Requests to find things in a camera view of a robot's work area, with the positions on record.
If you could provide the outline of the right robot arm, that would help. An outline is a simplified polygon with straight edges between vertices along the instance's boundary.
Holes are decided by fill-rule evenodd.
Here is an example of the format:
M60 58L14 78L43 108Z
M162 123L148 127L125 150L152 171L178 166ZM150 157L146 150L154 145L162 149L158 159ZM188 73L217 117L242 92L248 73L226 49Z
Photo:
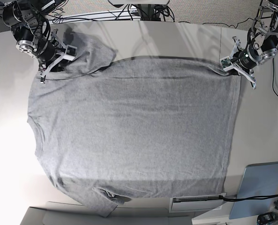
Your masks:
M116 51L98 39L79 34L64 44L48 25L40 5L13 1L3 9L17 48L39 62L30 98L58 98L95 94L176 93L230 95L240 92L241 78L210 60L137 56L115 60Z

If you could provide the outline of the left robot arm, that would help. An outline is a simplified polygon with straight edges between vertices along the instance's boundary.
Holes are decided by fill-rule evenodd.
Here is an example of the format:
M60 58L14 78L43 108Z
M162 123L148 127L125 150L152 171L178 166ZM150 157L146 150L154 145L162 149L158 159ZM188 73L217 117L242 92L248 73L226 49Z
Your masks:
M67 1L64 1L48 13L47 17L52 24L122 19L154 22L164 22L167 18L175 20L167 0L162 1L161 4L156 4L154 1L146 1L146 4L136 1L135 4L131 4L129 0L111 0L110 4L117 8L116 11L63 16L63 6L66 3ZM222 67L232 75L246 77L252 85L255 85L253 69L273 60L278 53L278 0L260 2L257 14L252 18L245 46L241 45L237 37L233 37L233 41L231 53L220 59Z

